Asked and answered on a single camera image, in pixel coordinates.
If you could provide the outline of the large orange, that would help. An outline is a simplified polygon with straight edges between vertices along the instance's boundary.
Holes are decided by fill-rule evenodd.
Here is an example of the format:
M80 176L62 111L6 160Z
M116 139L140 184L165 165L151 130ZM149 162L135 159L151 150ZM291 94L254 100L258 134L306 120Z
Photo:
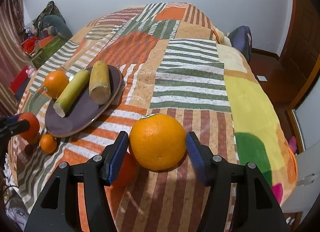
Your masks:
M129 151L140 166L163 171L177 165L183 158L186 132L173 117L152 114L139 119L129 134Z

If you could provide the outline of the orange with sticker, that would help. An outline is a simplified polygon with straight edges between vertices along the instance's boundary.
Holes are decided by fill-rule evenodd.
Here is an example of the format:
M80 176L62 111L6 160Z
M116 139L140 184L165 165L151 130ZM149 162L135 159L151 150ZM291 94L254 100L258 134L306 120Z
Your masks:
M69 79L61 70L49 73L43 82L47 95L52 99L57 99L68 84Z

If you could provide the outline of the thick yellow sugarcane piece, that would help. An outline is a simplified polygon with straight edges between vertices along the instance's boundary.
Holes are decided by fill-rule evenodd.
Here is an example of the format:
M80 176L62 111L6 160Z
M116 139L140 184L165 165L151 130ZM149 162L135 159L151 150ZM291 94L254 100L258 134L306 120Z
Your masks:
M107 103L111 96L108 66L104 61L93 65L89 79L89 97L97 105Z

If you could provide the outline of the dark red plum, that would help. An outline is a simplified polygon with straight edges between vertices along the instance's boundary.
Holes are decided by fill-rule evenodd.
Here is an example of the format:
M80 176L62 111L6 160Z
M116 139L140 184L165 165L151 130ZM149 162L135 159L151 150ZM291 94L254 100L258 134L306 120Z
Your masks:
M33 154L33 145L31 144L27 144L24 148L24 153L27 155L27 156L31 156Z

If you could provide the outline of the red tomato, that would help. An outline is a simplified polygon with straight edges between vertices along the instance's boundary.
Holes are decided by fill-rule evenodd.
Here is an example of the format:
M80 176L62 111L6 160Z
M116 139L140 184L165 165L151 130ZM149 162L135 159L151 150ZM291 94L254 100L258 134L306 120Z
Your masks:
M39 129L40 129L40 123L39 123L37 117L31 112L25 112L19 116L18 120L19 121L21 121L21 120L28 121L28 123L30 125L29 130L20 133L20 136L24 140L26 140L27 142L31 143L38 135Z

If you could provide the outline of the red box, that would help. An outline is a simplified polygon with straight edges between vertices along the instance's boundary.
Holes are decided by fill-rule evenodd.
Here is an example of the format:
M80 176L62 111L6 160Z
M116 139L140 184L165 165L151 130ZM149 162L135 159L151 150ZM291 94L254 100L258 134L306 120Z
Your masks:
M9 86L9 89L12 91L17 101L21 101L24 91L30 81L27 70L28 66L23 67Z

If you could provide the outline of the small orange tangerine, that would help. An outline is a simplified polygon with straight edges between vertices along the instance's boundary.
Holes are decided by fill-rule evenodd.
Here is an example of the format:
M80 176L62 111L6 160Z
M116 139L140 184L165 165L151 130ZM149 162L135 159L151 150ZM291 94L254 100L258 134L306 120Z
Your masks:
M46 154L52 154L56 151L57 141L51 134L45 134L40 139L41 150Z

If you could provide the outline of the purple round plate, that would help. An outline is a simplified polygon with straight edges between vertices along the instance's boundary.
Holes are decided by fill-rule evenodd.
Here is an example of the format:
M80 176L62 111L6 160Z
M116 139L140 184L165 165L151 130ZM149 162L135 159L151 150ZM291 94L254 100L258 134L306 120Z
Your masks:
M119 68L109 65L111 97L107 103L97 105L89 98L88 86L81 91L64 118L58 116L51 100L46 111L44 125L47 132L57 138L72 136L92 124L111 105L119 93L123 76Z

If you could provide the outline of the colourful fleece blanket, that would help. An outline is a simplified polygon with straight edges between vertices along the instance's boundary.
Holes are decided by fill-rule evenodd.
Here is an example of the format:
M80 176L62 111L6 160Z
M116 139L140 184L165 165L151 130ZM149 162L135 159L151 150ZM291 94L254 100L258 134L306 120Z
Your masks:
M241 164L255 162L279 204L292 194L298 178L297 162L281 129L274 107L254 77L245 57L213 28L234 123Z

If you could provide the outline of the green cardboard box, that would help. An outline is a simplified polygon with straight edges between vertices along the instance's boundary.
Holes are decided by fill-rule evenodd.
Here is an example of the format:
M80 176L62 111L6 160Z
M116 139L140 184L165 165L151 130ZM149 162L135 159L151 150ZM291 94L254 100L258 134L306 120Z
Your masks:
M35 53L31 56L31 62L36 69L39 69L52 55L54 55L65 43L67 39L57 35L49 36L40 40Z

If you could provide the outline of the white paper on floor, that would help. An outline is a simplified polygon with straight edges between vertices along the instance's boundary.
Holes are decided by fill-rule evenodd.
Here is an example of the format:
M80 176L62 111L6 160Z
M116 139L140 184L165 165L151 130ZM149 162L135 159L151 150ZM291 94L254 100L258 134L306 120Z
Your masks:
M267 78L265 76L263 76L263 75L257 75L257 78L261 82L267 82Z

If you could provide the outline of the patchwork striped blanket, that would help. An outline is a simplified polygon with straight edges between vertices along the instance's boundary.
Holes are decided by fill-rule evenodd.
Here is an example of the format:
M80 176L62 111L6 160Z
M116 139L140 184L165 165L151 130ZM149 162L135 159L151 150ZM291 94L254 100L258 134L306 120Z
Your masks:
M57 143L47 155L39 147L24 155L25 141L10 143L20 196L31 211L46 181L63 160L82 163L131 131L142 116L161 113L194 131L213 152L237 162L227 75L242 57L194 5L155 3L120 10L92 21L45 62L28 84L19 112L35 114L46 132L50 98L45 77L56 69L73 77L103 60L123 79L111 106L84 130Z

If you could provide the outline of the grey stuffed pillow pile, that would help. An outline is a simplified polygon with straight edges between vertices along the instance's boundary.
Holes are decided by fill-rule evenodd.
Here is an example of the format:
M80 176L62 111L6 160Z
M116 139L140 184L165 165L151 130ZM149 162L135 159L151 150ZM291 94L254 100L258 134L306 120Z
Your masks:
M73 37L54 1L49 1L40 14L30 23L30 31L37 37L45 30L48 31L49 35L59 35L67 40Z

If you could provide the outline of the blue purple backpack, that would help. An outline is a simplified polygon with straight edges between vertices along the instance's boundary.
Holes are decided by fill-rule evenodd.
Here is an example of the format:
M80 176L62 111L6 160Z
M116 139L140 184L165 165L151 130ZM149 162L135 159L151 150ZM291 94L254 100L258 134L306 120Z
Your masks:
M250 28L244 25L240 26L228 34L228 38L232 47L238 49L246 61L249 62L252 52L252 34Z

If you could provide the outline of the wooden door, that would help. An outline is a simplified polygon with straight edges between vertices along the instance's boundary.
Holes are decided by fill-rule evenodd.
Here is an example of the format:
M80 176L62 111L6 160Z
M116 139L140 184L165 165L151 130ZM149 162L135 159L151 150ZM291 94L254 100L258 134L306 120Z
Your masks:
M296 109L319 75L319 13L311 0L292 0L289 31L280 63L288 76L285 109Z

